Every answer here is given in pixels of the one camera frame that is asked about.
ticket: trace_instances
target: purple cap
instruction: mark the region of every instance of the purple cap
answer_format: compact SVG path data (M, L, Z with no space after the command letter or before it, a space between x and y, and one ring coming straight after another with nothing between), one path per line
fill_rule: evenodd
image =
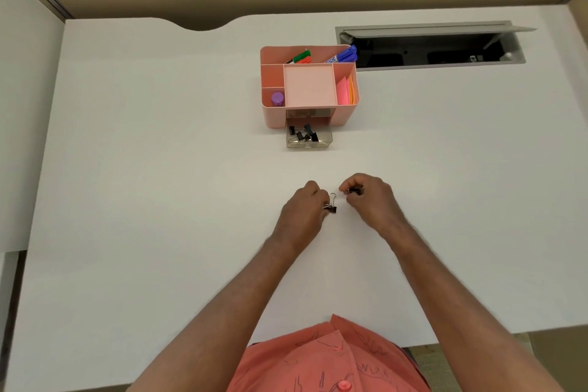
M272 104L275 107L284 105L284 94L281 91L275 91L272 93Z

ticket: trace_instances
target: forearm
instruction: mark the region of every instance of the forearm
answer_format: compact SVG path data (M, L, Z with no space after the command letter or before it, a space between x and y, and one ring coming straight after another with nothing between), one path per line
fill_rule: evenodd
M412 227L385 238L464 392L562 391Z
M129 392L224 392L263 310L295 256L266 242L178 336Z

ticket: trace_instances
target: pink desk organizer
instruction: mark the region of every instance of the pink desk organizer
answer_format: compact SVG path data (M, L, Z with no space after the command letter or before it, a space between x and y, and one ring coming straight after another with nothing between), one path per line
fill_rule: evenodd
M263 47L261 49L261 104L266 126L286 127L288 110L330 109L330 125L344 125L359 104L355 62L324 64L347 45ZM292 57L310 50L311 64L285 64ZM354 104L337 104L336 85L352 77ZM281 91L284 106L272 104L272 93Z

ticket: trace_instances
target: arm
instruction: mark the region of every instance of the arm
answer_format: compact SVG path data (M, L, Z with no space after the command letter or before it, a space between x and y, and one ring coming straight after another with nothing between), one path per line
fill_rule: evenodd
M157 355L129 392L226 391L277 285L320 231L328 202L328 193L314 181L298 189L251 262Z
M390 246L464 392L563 392L549 373L443 265L408 223L390 186L365 174L341 191Z

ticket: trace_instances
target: shirt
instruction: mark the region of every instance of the shirt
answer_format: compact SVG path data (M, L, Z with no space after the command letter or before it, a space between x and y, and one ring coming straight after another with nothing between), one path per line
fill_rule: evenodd
M228 392L430 392L417 364L382 336L333 315L250 345Z

